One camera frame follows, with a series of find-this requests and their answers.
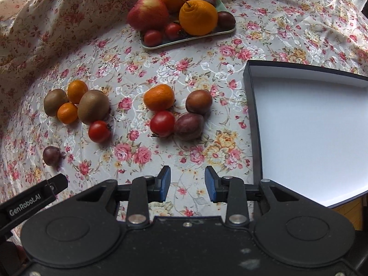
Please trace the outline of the brown kiwi large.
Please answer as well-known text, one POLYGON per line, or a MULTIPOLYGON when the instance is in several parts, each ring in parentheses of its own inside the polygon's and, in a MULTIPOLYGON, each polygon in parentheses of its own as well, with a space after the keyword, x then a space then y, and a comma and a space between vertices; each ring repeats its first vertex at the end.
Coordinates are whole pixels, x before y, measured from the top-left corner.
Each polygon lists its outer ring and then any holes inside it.
POLYGON ((89 90, 82 96, 77 115, 79 120, 90 125, 98 120, 103 120, 110 109, 108 97, 100 90, 89 90))

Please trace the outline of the red tomato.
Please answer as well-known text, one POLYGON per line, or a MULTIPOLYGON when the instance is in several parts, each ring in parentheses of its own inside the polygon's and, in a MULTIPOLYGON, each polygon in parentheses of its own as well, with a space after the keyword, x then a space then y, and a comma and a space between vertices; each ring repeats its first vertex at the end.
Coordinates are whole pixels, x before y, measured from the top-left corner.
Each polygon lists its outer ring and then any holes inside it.
POLYGON ((175 117, 169 111, 157 112, 150 121, 151 132, 158 137, 168 137, 174 132, 175 117))
POLYGON ((111 126, 102 120, 94 121, 89 127, 88 136, 94 143, 104 143, 111 136, 111 126))

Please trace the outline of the large orange with stem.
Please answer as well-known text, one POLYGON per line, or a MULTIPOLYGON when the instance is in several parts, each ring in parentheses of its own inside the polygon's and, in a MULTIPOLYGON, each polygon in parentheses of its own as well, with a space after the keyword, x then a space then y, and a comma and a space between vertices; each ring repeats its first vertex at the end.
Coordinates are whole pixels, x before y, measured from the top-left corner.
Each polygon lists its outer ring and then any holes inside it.
POLYGON ((184 1, 179 10, 178 20, 183 30, 191 36, 211 33, 218 23, 216 8, 204 0, 184 1))

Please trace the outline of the light green rectangular tray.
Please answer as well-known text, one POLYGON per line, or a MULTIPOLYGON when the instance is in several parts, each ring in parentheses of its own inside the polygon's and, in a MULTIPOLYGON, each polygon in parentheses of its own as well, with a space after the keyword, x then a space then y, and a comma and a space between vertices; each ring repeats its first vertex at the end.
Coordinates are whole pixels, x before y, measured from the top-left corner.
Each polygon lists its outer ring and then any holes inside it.
MULTIPOLYGON (((224 7, 224 5, 221 2, 216 2, 216 10, 217 10, 217 12, 227 11, 227 9, 224 7)), ((172 22, 180 24, 178 19, 176 21, 172 21, 172 22)), ((211 33, 209 33, 207 35, 204 35, 204 36, 191 36, 188 33, 186 33, 182 28, 181 39, 175 40, 175 41, 170 41, 170 40, 167 39, 167 37, 165 35, 165 27, 164 27, 164 29, 161 31, 161 33, 163 35, 163 42, 159 46, 147 47, 144 44, 144 34, 145 34, 145 32, 140 34, 140 40, 141 40, 141 44, 142 44, 143 48, 148 49, 148 50, 154 50, 154 49, 159 49, 159 48, 172 46, 172 45, 175 45, 175 44, 181 44, 181 43, 188 42, 188 41, 191 41, 191 40, 202 39, 202 38, 206 38, 206 37, 218 36, 218 35, 223 35, 223 34, 229 34, 229 33, 232 33, 233 31, 235 31, 235 29, 236 29, 236 26, 235 26, 235 28, 233 28, 231 30, 224 31, 224 30, 221 30, 217 26, 211 33)))

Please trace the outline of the large red apple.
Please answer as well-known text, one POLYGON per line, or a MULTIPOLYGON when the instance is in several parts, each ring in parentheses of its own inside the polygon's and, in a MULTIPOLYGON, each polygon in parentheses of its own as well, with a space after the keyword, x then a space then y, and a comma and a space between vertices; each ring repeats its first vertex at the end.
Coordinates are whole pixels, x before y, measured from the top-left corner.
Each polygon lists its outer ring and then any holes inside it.
POLYGON ((138 0, 127 15, 127 23, 138 32, 162 29, 170 15, 161 0, 138 0))

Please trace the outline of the red tomato tray front-right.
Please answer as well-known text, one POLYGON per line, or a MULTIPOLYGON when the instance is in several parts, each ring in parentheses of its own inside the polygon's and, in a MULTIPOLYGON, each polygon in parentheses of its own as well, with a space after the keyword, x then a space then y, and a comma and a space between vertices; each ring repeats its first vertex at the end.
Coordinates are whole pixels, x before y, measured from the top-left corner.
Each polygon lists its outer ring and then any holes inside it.
POLYGON ((181 39, 182 27, 180 24, 172 22, 165 27, 165 35, 168 40, 175 41, 181 39))

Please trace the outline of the purple plum tray rear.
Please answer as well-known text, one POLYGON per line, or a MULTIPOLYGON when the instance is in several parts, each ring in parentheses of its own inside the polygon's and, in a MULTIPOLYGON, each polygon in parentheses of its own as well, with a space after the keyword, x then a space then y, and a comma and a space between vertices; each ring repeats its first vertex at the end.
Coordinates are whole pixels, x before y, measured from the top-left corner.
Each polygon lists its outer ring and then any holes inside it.
POLYGON ((207 3, 210 3, 212 6, 216 7, 216 1, 215 0, 204 0, 207 3))

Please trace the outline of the dark plum tray right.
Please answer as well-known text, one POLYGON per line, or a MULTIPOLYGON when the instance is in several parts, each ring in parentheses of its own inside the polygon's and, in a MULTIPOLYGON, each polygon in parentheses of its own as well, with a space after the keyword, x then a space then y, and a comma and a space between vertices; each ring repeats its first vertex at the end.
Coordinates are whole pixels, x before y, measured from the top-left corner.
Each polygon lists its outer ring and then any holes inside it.
POLYGON ((217 26, 224 31, 235 28, 236 20, 233 14, 227 11, 218 12, 218 23, 217 26))

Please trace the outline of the floral tablecloth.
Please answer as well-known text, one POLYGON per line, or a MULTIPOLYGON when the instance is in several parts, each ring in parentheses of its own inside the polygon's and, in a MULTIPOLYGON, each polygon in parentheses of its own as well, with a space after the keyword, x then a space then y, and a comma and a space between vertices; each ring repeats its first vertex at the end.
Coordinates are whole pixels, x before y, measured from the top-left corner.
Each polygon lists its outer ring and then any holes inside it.
POLYGON ((105 179, 130 183, 172 169, 164 203, 151 215, 224 215, 210 202, 206 166, 250 183, 253 159, 243 71, 249 60, 273 60, 367 74, 367 19, 348 0, 222 0, 234 34, 146 51, 125 22, 137 0, 1 0, 1 201, 64 173, 62 201, 105 179), (73 81, 109 98, 112 139, 92 142, 80 122, 64 125, 44 112, 53 89, 73 81), (173 112, 187 95, 209 91, 213 108, 202 138, 182 143, 151 135, 144 93, 166 84, 173 112), (45 165, 48 146, 61 150, 58 170, 45 165))

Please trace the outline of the small dark plum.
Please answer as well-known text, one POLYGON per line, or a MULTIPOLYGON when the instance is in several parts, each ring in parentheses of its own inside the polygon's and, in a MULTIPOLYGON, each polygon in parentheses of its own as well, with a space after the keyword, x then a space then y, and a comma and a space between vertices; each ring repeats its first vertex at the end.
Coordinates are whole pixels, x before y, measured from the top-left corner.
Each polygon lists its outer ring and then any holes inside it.
POLYGON ((48 146, 42 153, 42 159, 47 166, 57 167, 62 157, 58 147, 48 146))

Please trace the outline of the purple plum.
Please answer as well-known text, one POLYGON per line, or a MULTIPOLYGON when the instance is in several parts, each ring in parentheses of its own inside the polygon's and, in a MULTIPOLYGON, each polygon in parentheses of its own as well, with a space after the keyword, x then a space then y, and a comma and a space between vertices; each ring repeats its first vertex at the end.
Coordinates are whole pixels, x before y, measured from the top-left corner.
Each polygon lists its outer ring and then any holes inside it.
POLYGON ((183 141, 196 140, 201 137, 204 123, 202 115, 186 113, 175 122, 174 135, 183 141))

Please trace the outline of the red tomato tray front-left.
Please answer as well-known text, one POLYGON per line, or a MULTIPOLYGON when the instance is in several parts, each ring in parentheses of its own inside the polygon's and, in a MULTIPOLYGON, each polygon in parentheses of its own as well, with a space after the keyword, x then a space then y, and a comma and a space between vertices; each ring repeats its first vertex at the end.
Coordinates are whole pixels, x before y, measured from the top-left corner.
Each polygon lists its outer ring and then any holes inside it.
POLYGON ((160 31, 149 30, 144 34, 144 44, 147 47, 159 46, 163 42, 163 35, 160 31))

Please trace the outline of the white box with black rim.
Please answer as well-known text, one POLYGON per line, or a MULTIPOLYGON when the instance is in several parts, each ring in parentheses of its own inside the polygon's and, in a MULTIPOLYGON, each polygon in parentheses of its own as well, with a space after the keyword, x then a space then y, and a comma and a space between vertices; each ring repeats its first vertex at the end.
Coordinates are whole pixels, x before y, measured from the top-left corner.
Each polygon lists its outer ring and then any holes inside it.
POLYGON ((289 62, 250 60, 243 73, 253 179, 323 206, 367 193, 367 78, 289 62))

